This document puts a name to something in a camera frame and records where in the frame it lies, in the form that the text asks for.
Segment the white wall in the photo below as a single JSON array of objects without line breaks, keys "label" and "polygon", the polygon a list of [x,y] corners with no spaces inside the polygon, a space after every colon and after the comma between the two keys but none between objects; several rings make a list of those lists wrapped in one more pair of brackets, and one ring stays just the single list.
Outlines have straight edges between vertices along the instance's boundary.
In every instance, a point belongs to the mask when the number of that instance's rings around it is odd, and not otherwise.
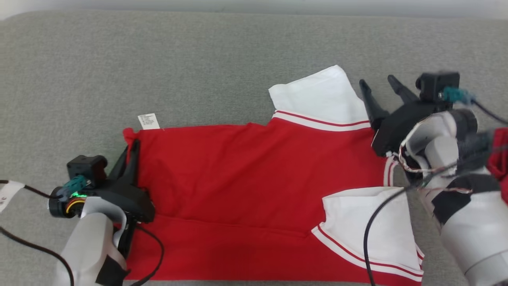
[{"label": "white wall", "polygon": [[48,9],[508,19],[508,0],[0,0],[0,18]]}]

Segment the black cable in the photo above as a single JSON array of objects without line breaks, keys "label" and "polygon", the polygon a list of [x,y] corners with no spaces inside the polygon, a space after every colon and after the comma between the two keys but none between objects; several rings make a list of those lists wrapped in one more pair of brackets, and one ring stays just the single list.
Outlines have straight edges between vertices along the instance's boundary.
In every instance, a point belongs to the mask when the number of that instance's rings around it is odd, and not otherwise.
[{"label": "black cable", "polygon": [[[0,180],[0,184],[8,184],[8,183],[9,183],[9,180]],[[38,194],[40,196],[43,196],[45,198],[59,199],[59,198],[63,197],[62,195],[48,195],[48,194],[43,193],[43,192],[39,191],[38,189],[35,189],[35,188],[30,187],[28,185],[25,185],[23,188],[27,189],[27,190],[29,190],[31,192],[34,192],[34,193],[36,193],[36,194]]]},{"label": "black cable", "polygon": [[[508,145],[504,145],[504,146],[501,146],[501,147],[494,148],[492,150],[492,153],[501,152],[501,151],[506,150],[506,149],[508,149]],[[372,270],[370,269],[370,261],[369,261],[369,254],[368,254],[368,247],[367,247],[367,245],[368,245],[368,238],[369,238],[370,227],[372,226],[372,223],[374,222],[374,219],[376,218],[377,214],[381,211],[381,209],[384,208],[389,202],[391,202],[393,199],[395,199],[396,197],[400,196],[401,194],[403,194],[403,193],[405,193],[405,192],[407,192],[409,190],[412,190],[414,188],[417,188],[419,186],[426,186],[434,177],[436,177],[439,174],[442,174],[443,172],[447,171],[448,169],[453,168],[455,166],[459,166],[459,165],[463,165],[463,164],[472,162],[472,161],[477,160],[478,158],[481,158],[483,156],[485,156],[485,152],[477,153],[475,155],[470,156],[469,158],[467,158],[465,160],[462,160],[462,161],[457,160],[453,164],[450,164],[448,166],[444,166],[442,168],[439,168],[438,170],[436,170],[432,174],[426,176],[425,178],[423,178],[423,179],[421,179],[421,180],[419,180],[417,182],[414,182],[411,185],[409,185],[407,187],[404,187],[400,191],[392,194],[390,197],[388,197],[384,202],[382,202],[379,205],[379,207],[370,216],[370,219],[369,219],[367,225],[365,226],[365,234],[363,236],[363,253],[364,253],[364,256],[365,256],[365,266],[367,268],[367,274],[369,275],[369,280],[370,280],[370,285],[371,286],[376,286],[376,283],[374,282],[374,276],[372,275]]]},{"label": "black cable", "polygon": [[143,279],[132,283],[131,286],[140,286],[140,285],[143,285],[144,283],[146,283],[147,281],[149,281],[150,278],[152,278],[156,274],[157,270],[159,269],[159,267],[162,264],[162,260],[164,259],[164,244],[162,244],[161,240],[159,238],[157,238],[153,233],[147,231],[146,229],[140,227],[139,225],[137,225],[136,228],[143,231],[144,233],[148,234],[149,236],[151,236],[153,239],[155,239],[159,243],[159,245],[161,246],[161,258],[159,259],[159,262],[157,263],[157,266],[155,267],[155,269],[150,274],[146,275]]},{"label": "black cable", "polygon": [[471,100],[471,103],[475,104],[476,106],[478,106],[479,109],[481,109],[483,112],[485,112],[485,114],[487,114],[488,116],[492,117],[493,119],[505,124],[508,126],[508,120],[506,119],[503,119],[497,115],[495,115],[492,111],[486,109],[482,104],[480,104],[479,102],[477,102],[476,100],[472,99]]},{"label": "black cable", "polygon": [[69,264],[67,263],[67,261],[65,261],[65,259],[60,256],[58,253],[52,251],[52,250],[49,250],[45,247],[42,247],[40,245],[37,245],[37,244],[33,244],[31,242],[28,242],[26,240],[23,240],[17,236],[15,236],[14,234],[8,232],[7,230],[5,230],[5,228],[1,227],[0,226],[0,232],[2,232],[3,235],[5,235],[6,237],[14,240],[15,242],[17,243],[21,243],[25,246],[28,246],[30,248],[33,248],[33,249],[36,249],[36,250],[39,250],[39,251],[42,251],[44,253],[47,253],[53,257],[55,257],[56,259],[60,260],[60,262],[62,262],[62,264],[65,266],[65,268],[67,269],[67,272],[69,273],[69,279],[71,280],[71,286],[74,286],[74,275],[72,274],[72,270],[71,270],[71,267],[69,266]]}]

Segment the white care label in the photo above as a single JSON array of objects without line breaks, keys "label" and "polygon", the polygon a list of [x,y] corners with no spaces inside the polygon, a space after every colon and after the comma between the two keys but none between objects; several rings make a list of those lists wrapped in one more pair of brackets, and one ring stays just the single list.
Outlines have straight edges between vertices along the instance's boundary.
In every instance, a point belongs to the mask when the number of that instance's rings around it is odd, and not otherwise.
[{"label": "white care label", "polygon": [[138,116],[138,119],[143,130],[160,128],[157,122],[157,117],[155,117],[155,113],[140,115]]},{"label": "white care label", "polygon": [[11,201],[14,195],[24,187],[24,184],[9,181],[2,189],[0,189],[0,213],[7,207],[7,204]]}]

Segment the robotic arm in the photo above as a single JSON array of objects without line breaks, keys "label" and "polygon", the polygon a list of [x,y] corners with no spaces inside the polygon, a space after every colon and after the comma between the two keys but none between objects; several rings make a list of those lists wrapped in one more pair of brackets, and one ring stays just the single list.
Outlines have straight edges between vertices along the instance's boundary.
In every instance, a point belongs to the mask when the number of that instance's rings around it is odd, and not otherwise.
[{"label": "robotic arm", "polygon": [[464,162],[433,176],[419,189],[421,201],[470,285],[507,285],[508,206],[485,168],[493,132],[477,133],[469,109],[452,110],[443,100],[446,87],[458,87],[458,73],[423,74],[417,81],[420,99],[394,76],[388,81],[404,101],[391,115],[360,81],[376,132],[373,149],[379,156],[397,156],[411,183]]}]

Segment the yellow wire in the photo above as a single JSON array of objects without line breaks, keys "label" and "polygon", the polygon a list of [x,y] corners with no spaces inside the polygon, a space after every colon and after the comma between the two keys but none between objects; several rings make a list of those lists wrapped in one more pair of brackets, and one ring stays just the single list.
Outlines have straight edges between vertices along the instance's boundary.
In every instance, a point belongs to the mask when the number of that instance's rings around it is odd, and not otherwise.
[{"label": "yellow wire", "polygon": [[69,213],[69,211],[70,211],[70,209],[71,209],[71,207],[72,207],[73,205],[77,204],[77,203],[85,203],[85,201],[83,201],[83,200],[78,200],[78,201],[73,201],[73,202],[71,202],[70,204],[68,204],[68,205],[67,205],[67,209],[65,210],[65,213],[67,213],[67,214],[68,214],[68,213]]}]

